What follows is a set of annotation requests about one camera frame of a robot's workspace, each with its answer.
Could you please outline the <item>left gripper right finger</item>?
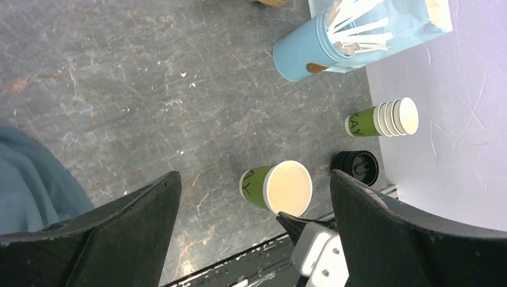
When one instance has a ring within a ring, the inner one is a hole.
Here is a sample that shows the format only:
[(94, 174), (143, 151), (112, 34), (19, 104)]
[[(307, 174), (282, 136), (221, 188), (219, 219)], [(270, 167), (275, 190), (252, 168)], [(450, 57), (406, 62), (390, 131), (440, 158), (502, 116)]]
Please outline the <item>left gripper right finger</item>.
[(331, 172), (350, 286), (505, 286), (506, 233), (446, 219)]

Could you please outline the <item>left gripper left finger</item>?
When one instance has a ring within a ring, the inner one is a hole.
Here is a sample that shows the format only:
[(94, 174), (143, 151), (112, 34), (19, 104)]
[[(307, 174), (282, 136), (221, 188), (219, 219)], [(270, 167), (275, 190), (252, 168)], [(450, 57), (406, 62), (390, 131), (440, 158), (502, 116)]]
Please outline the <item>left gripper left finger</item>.
[(181, 192), (171, 171), (80, 216), (1, 236), (1, 285), (157, 286)]

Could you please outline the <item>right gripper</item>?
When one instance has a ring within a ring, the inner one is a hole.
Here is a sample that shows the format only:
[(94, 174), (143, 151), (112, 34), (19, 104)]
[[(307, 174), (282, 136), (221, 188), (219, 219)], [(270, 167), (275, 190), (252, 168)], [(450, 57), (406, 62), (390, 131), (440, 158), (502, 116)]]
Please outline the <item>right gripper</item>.
[(291, 263), (300, 274), (297, 286), (350, 286), (338, 227), (329, 221), (276, 216), (294, 243)]

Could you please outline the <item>green paper coffee cup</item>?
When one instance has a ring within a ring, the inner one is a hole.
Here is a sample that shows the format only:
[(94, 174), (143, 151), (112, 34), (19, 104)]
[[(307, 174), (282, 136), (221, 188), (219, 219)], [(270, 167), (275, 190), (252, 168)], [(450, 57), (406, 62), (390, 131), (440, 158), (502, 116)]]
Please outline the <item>green paper coffee cup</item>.
[(247, 170), (240, 177), (239, 191), (255, 206), (274, 214), (285, 212), (298, 217), (310, 204), (313, 183), (304, 165), (287, 160)]

